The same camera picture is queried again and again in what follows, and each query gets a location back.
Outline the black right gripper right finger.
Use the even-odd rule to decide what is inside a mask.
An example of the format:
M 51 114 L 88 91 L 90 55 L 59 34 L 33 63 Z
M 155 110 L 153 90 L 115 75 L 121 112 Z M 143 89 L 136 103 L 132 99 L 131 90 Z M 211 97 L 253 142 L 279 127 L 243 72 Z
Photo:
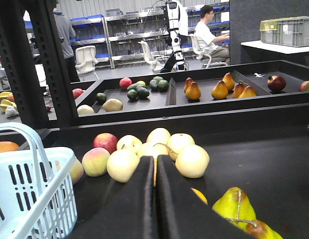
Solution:
M 155 203 L 160 239 L 252 238 L 205 204 L 168 155 L 157 158 Z

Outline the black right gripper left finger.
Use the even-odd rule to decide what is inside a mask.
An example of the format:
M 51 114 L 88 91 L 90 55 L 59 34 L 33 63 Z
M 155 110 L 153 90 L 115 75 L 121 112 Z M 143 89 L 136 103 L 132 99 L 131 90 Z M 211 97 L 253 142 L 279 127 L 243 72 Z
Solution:
M 78 221 L 68 239 L 153 239 L 154 159 L 143 156 L 124 183 L 93 216 Z

